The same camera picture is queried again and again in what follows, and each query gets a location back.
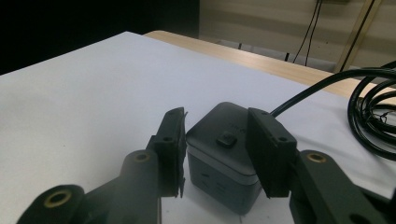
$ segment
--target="black button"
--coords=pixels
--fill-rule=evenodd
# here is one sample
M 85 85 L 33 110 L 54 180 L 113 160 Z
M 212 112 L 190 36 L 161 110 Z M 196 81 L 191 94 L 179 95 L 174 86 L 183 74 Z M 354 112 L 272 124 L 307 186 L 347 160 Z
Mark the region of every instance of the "black button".
M 218 137 L 218 139 L 216 139 L 216 142 L 222 147 L 230 148 L 235 145 L 236 137 L 232 133 L 224 132 Z

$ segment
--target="white table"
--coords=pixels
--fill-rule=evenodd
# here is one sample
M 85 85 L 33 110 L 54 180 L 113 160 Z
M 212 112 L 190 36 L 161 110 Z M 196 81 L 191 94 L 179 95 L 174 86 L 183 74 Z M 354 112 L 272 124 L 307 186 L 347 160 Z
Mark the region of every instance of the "white table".
M 141 35 L 124 33 L 0 77 L 0 223 L 61 184 L 87 192 L 116 177 L 163 114 L 184 106 L 186 130 L 224 101 L 271 111 L 306 86 Z M 321 91 L 278 117 L 299 149 L 334 157 L 359 186 L 390 197 L 396 165 L 347 125 L 347 99 Z M 163 199 L 163 223 L 292 223 L 288 199 L 263 193 L 240 217 L 194 187 Z

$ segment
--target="thin black wire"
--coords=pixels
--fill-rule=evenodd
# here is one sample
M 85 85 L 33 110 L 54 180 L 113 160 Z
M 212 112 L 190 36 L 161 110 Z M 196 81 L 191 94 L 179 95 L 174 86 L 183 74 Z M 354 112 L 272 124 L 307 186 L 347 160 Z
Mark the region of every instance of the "thin black wire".
M 318 4 L 319 4 L 319 0 L 317 1 L 317 4 L 315 5 L 314 14 L 312 15 L 311 22 L 309 22 L 308 29 L 306 30 L 306 33 L 305 33 L 305 36 L 304 36 L 304 39 L 303 39 L 303 43 L 301 44 L 300 48 L 298 49 L 297 54 L 296 54 L 296 56 L 293 59 L 293 63 L 296 62 L 296 59 L 297 59 L 298 55 L 300 54 L 301 49 L 303 48 L 303 45 L 304 45 L 305 40 L 306 40 L 306 37 L 308 36 L 309 30 L 311 29 L 312 21 L 314 21 L 315 15 L 317 14 Z
M 305 91 L 300 92 L 291 99 L 289 99 L 284 104 L 277 107 L 271 112 L 274 117 L 279 116 L 281 113 L 289 109 L 290 107 L 301 102 L 306 97 L 312 95 L 313 93 L 344 79 L 350 77 L 366 77 L 364 78 L 357 88 L 353 91 L 347 108 L 347 118 L 349 122 L 349 127 L 356 137 L 356 139 L 369 151 L 372 153 L 386 158 L 388 160 L 396 161 L 396 153 L 386 150 L 382 147 L 377 146 L 371 142 L 362 131 L 362 129 L 374 136 L 384 143 L 390 146 L 396 146 L 396 137 L 390 133 L 396 133 L 396 126 L 390 125 L 381 119 L 375 118 L 375 110 L 396 110 L 396 105 L 380 104 L 380 102 L 396 97 L 396 91 L 390 91 L 383 94 L 378 94 L 380 91 L 384 90 L 386 87 L 395 85 L 396 83 L 396 71 L 392 70 L 396 67 L 396 61 L 388 63 L 381 68 L 363 68 L 356 70 L 348 70 L 334 74 L 330 77 L 326 77 L 317 84 L 309 87 Z M 363 98 L 360 97 L 363 89 L 376 77 L 387 78 L 388 81 L 378 84 L 372 88 Z
M 319 0 L 319 1 L 320 1 L 320 3 L 319 3 L 319 8 L 318 8 L 317 18 L 315 19 L 314 27 L 312 28 L 311 36 L 309 37 L 308 51 L 307 51 L 306 57 L 305 57 L 305 66 L 308 63 L 308 56 L 309 56 L 309 51 L 311 50 L 312 37 L 314 36 L 315 28 L 317 28 L 320 9 L 321 9 L 321 5 L 323 3 L 323 0 Z

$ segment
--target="gray box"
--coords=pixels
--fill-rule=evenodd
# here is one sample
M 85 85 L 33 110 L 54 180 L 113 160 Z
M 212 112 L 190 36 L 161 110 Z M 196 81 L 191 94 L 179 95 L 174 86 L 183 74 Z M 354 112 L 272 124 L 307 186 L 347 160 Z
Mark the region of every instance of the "gray box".
M 248 111 L 221 103 L 187 133 L 191 182 L 244 215 L 262 186 L 245 148 Z

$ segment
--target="white tabletop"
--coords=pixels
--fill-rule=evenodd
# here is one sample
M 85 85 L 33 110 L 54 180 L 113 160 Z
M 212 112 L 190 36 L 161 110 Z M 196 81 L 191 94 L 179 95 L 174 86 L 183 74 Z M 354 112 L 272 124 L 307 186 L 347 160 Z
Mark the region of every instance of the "white tabletop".
M 0 223 L 61 184 L 92 190 L 144 149 L 163 114 L 184 106 L 186 130 L 224 101 L 271 111 L 306 86 L 241 65 L 123 33 L 0 77 Z M 347 125 L 347 99 L 321 91 L 278 117 L 298 148 L 334 157 L 352 181 L 390 197 L 396 165 L 368 153 Z M 292 223 L 288 199 L 240 217 L 190 182 L 163 199 L 163 223 Z

